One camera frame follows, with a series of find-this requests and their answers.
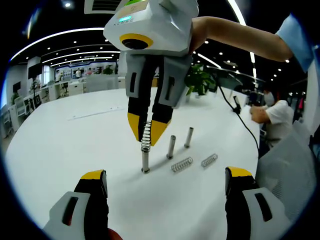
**black cable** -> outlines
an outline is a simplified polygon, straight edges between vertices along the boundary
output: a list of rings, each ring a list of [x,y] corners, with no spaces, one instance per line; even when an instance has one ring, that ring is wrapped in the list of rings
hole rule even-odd
[[[225,96],[225,93],[224,91],[222,90],[221,86],[220,86],[220,82],[216,79],[216,84],[217,86],[219,87],[221,93],[222,93],[222,96],[224,98],[224,100],[226,101],[226,103],[230,106],[230,108],[232,110],[234,110],[234,107],[230,104],[230,102],[227,100],[226,96]],[[259,153],[259,145],[258,145],[258,142],[257,142],[257,139],[255,137],[255,135],[251,132],[251,130],[247,127],[247,125],[245,124],[245,122],[242,120],[242,118],[240,117],[240,115],[235,112],[235,114],[238,116],[238,118],[241,120],[242,124],[244,125],[244,127],[249,131],[249,133],[252,135],[254,141],[255,141],[255,145],[256,145],[256,149],[258,150],[258,153]]]

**coil spring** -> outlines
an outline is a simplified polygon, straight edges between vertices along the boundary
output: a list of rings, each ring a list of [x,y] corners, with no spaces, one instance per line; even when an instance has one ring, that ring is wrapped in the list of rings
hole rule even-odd
[[[218,159],[218,155],[217,154],[212,154],[211,156],[209,156],[209,157],[207,157],[205,160],[203,160],[202,162],[201,162],[201,166],[203,167],[203,168],[206,168],[206,167],[208,167],[210,164],[212,164],[215,160],[217,160]]]
[[[147,121],[144,124],[143,135],[141,139],[141,151],[149,153],[151,148],[151,122]]]
[[[176,172],[180,172],[183,169],[189,167],[192,163],[194,162],[194,160],[191,157],[188,157],[180,162],[177,162],[176,164],[173,164],[171,166],[171,170],[176,173]]]

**metal pin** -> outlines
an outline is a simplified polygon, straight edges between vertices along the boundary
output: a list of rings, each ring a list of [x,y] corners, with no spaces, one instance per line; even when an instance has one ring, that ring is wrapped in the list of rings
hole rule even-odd
[[[188,136],[186,137],[186,141],[185,141],[185,144],[184,144],[184,147],[186,149],[190,148],[190,142],[191,142],[191,137],[192,137],[192,133],[193,132],[194,132],[194,128],[190,127],[189,128],[189,132],[188,132]]]
[[[141,168],[141,171],[144,174],[147,174],[150,171],[150,168],[149,168],[149,152],[145,152],[145,151],[142,152],[142,168]]]
[[[166,155],[167,159],[172,159],[174,157],[175,144],[176,144],[176,136],[172,135],[170,138],[169,151],[168,151],[168,154]]]

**person's arm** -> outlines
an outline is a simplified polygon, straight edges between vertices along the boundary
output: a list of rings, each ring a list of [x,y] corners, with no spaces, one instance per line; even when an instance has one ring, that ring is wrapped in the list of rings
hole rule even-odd
[[[223,18],[197,17],[192,20],[192,28],[191,53],[206,39],[212,39],[279,62],[293,56],[290,48],[278,35]]]
[[[250,108],[250,113],[252,121],[258,124],[270,123],[269,116],[267,115],[267,112],[263,107],[253,106]]]

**white shirt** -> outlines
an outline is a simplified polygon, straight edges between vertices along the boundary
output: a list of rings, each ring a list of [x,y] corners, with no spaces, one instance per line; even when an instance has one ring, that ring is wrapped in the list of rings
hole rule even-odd
[[[75,76],[76,76],[77,78],[80,78],[81,72],[80,72],[79,70],[77,70],[77,71],[75,72]]]
[[[266,141],[269,147],[276,145],[292,129],[294,110],[287,101],[280,100],[275,105],[265,110],[270,122],[266,125]]]

